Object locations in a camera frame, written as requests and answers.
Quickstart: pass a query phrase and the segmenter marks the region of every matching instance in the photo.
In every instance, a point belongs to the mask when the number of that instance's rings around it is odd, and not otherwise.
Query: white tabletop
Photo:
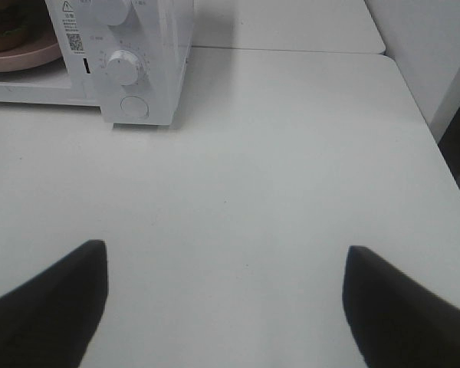
[[[363,0],[195,0],[195,46],[382,54]]]
[[[349,245],[460,307],[460,193],[378,55],[195,49],[171,129],[0,104],[0,295],[89,238],[110,295],[82,368],[365,367]]]

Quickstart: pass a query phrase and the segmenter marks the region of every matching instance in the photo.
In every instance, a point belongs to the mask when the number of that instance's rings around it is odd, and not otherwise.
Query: microwave oven
[[[0,34],[17,44],[0,49],[1,102],[99,106],[110,123],[171,124],[193,0],[0,0],[1,21],[11,18],[24,27]]]

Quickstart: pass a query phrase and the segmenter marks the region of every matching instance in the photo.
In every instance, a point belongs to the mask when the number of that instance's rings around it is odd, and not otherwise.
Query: pink plate
[[[22,71],[61,57],[58,40],[51,25],[41,28],[33,30],[26,43],[0,52],[0,72]]]

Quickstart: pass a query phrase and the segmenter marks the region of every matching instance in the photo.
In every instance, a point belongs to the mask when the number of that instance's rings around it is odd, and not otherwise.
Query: qr code
[[[83,51],[82,39],[78,33],[67,33],[68,42],[70,42],[70,49],[72,51]]]

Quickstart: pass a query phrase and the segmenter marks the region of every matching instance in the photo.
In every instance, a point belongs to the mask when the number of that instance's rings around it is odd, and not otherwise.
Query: white control knob
[[[131,0],[92,0],[90,10],[100,23],[120,25],[130,13]]]
[[[122,86],[135,84],[145,74],[140,59],[126,50],[113,52],[107,61],[106,72]]]

